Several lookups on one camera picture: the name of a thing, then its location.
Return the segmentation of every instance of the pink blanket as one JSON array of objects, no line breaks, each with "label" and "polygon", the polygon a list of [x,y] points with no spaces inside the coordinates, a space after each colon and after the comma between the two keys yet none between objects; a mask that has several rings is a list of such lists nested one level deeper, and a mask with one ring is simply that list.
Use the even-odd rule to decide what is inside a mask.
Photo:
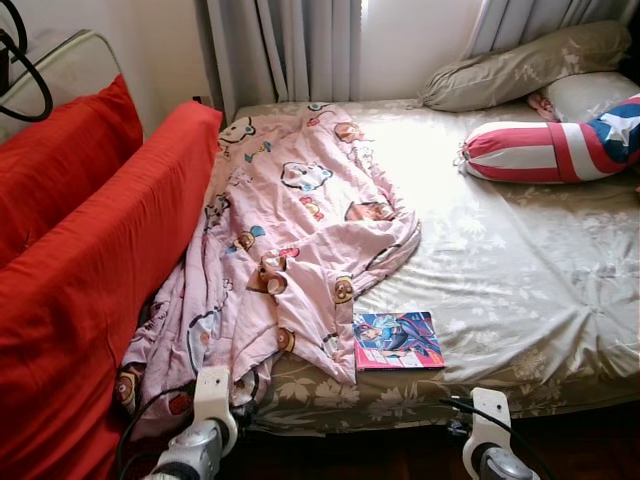
[{"label": "pink blanket", "polygon": [[354,298],[396,270],[420,229],[340,108],[243,118],[220,136],[213,192],[184,261],[122,361],[130,413],[162,397],[134,438],[179,426],[202,366],[225,366],[235,408],[259,402],[277,353],[355,383]]}]

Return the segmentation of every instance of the mattress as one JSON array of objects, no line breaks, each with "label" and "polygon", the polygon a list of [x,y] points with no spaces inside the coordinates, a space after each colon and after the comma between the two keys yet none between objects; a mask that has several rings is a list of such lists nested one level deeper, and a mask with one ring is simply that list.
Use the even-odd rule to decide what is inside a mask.
[{"label": "mattress", "polygon": [[[361,295],[357,312],[432,312],[446,367],[358,373],[341,385],[285,354],[255,426],[328,433],[445,423],[438,403],[476,386],[506,393],[513,417],[640,397],[640,177],[511,185],[454,166],[465,135],[496,120],[539,121],[523,103],[444,113],[412,101],[340,104],[422,220],[416,253]],[[242,109],[293,114],[306,104]]]}]

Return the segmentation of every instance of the black cable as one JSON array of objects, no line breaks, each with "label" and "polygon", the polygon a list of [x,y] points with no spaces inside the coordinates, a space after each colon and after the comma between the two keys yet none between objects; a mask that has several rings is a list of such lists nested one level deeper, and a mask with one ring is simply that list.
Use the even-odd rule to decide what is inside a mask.
[{"label": "black cable", "polygon": [[16,120],[22,120],[23,122],[40,122],[45,120],[49,115],[51,115],[51,111],[53,110],[53,98],[51,98],[51,92],[49,91],[49,87],[47,87],[47,82],[44,81],[44,78],[42,78],[42,75],[40,75],[40,72],[38,72],[38,69],[33,66],[31,61],[20,51],[18,47],[16,47],[16,44],[13,43],[9,34],[2,29],[0,29],[0,42],[4,43],[7,48],[22,62],[38,84],[38,88],[40,88],[42,97],[44,98],[44,110],[40,115],[24,115],[19,112],[14,112],[13,110],[9,110],[2,105],[0,105],[0,113],[9,115]]},{"label": "black cable", "polygon": [[144,453],[136,453],[134,456],[132,456],[129,460],[127,460],[127,463],[124,464],[124,467],[122,468],[122,471],[120,472],[120,474],[118,475],[118,480],[125,480],[125,478],[127,478],[127,473],[129,471],[129,469],[131,468],[131,465],[133,465],[133,462],[141,459],[141,458],[145,458],[145,457],[159,457],[160,454],[159,453],[153,453],[153,452],[144,452]]},{"label": "black cable", "polygon": [[531,455],[531,457],[535,460],[535,462],[542,468],[548,480],[557,480],[558,477],[556,477],[555,473],[553,473],[549,465],[547,465],[545,461],[538,456],[538,454],[533,450],[531,445],[527,443],[527,441],[522,437],[522,435],[520,435],[518,432],[513,430],[506,423],[501,422],[497,418],[492,417],[491,415],[483,412],[482,410],[478,410],[475,407],[467,405],[466,403],[458,402],[457,400],[450,400],[445,398],[445,399],[441,399],[440,403],[444,403],[445,405],[449,405],[450,407],[455,407],[464,413],[475,413],[477,415],[480,415],[481,417],[486,418],[490,422],[495,423],[503,430],[506,430],[518,441],[518,443],[527,451],[527,453],[529,453],[529,455]]},{"label": "black cable", "polygon": [[[20,16],[20,12],[13,4],[11,0],[0,0],[0,5],[4,5],[4,7],[11,15],[11,19],[16,26],[16,30],[18,31],[18,49],[22,53],[27,53],[28,49],[28,41],[27,41],[27,29],[24,26],[24,22],[22,21],[22,17]],[[14,63],[18,57],[13,57],[11,59],[11,63]]]},{"label": "black cable", "polygon": [[162,397],[164,395],[168,395],[169,393],[182,392],[182,391],[184,391],[184,387],[170,388],[169,390],[165,390],[164,392],[160,392],[155,397],[152,397],[151,400],[149,400],[142,407],[140,407],[140,410],[138,410],[138,412],[135,414],[135,416],[131,419],[131,423],[129,423],[129,426],[126,428],[126,430],[122,434],[122,437],[120,437],[120,441],[118,442],[118,449],[116,450],[116,468],[118,469],[118,475],[122,475],[122,473],[124,471],[124,468],[122,466],[122,452],[124,450],[124,446],[127,443],[127,440],[129,439],[129,437],[131,436],[131,432],[133,431],[133,428],[136,426],[136,423],[138,423],[138,420],[140,420],[142,415],[144,415],[144,412],[146,412],[149,409],[149,407],[151,405],[153,405],[155,403],[155,401],[158,400],[160,397]]}]

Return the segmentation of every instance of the star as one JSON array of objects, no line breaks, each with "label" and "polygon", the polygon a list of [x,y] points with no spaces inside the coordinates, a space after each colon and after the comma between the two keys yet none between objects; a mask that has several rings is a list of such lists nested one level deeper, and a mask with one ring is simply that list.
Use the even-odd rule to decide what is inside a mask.
[{"label": "star", "polygon": [[629,146],[629,134],[640,125],[640,117],[619,117],[610,113],[605,113],[600,120],[611,127],[605,141],[614,140],[622,142],[625,147]]}]

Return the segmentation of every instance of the comic book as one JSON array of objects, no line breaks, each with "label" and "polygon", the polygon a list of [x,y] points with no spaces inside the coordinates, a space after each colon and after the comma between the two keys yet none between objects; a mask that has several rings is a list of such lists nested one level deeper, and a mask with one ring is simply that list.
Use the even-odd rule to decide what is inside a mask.
[{"label": "comic book", "polygon": [[353,332],[358,371],[444,367],[429,312],[357,314]]}]

